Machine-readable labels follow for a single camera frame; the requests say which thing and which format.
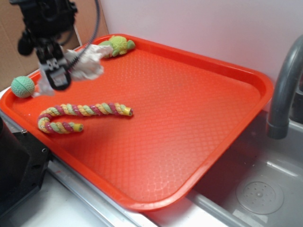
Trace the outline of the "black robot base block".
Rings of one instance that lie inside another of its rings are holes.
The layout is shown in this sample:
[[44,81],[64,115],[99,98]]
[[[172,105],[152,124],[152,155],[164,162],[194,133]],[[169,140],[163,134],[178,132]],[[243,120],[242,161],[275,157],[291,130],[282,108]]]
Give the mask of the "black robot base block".
[[11,132],[0,121],[0,216],[38,192],[51,152],[29,132]]

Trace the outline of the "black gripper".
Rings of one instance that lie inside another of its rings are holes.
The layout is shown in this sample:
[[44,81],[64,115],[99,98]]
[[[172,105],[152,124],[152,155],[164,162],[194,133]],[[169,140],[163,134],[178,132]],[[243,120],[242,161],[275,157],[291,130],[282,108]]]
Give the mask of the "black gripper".
[[25,30],[18,42],[18,52],[29,56],[34,49],[41,75],[54,90],[66,90],[71,84],[68,62],[58,43],[61,34],[72,30],[75,2],[70,0],[10,0],[23,15]]

